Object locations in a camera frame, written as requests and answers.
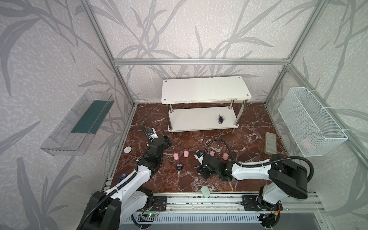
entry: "white tabletop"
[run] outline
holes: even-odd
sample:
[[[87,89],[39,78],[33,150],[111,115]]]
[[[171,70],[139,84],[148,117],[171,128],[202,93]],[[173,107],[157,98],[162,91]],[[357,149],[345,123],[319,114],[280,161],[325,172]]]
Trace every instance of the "white tabletop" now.
[[[183,78],[162,82],[162,104],[249,100],[242,77]]]

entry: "wall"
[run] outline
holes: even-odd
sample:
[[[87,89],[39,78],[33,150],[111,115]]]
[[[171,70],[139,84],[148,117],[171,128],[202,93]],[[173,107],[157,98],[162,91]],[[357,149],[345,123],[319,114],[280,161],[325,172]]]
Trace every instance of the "wall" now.
[[[317,0],[91,0],[113,57],[288,57]],[[120,66],[137,102],[160,102],[162,80],[243,75],[263,102],[280,66]]]
[[[78,1],[0,4],[0,229],[75,229],[131,107]],[[115,102],[85,155],[42,151],[86,89]]]
[[[368,1],[330,1],[293,65],[367,146]],[[300,87],[286,74],[268,109],[289,155],[299,149],[277,111],[290,87]],[[346,143],[320,157],[308,158],[316,191],[337,230],[368,225],[368,171]]]

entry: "transparent acrylic shelf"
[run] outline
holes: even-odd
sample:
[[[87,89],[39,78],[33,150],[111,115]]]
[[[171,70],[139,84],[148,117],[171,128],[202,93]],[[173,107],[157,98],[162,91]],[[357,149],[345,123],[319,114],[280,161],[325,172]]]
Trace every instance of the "transparent acrylic shelf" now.
[[[111,93],[86,90],[41,149],[51,155],[84,155],[113,103]]]
[[[304,156],[322,156],[347,140],[307,88],[290,88],[278,110]]]

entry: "round white puck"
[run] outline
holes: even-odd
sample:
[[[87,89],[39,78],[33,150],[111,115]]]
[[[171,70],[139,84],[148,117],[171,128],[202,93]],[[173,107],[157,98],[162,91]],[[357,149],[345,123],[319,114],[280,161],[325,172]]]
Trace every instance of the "round white puck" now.
[[[130,146],[125,147],[125,149],[124,149],[125,153],[130,153],[130,151],[132,151],[132,147],[130,147]]]

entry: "pink cup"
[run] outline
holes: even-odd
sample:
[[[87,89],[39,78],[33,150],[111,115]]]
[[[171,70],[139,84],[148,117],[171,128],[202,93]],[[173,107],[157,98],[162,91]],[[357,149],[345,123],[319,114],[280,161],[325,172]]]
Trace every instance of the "pink cup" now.
[[[229,154],[227,154],[227,153],[224,153],[224,155],[222,155],[222,159],[224,159],[224,160],[227,160],[228,157],[229,157]]]

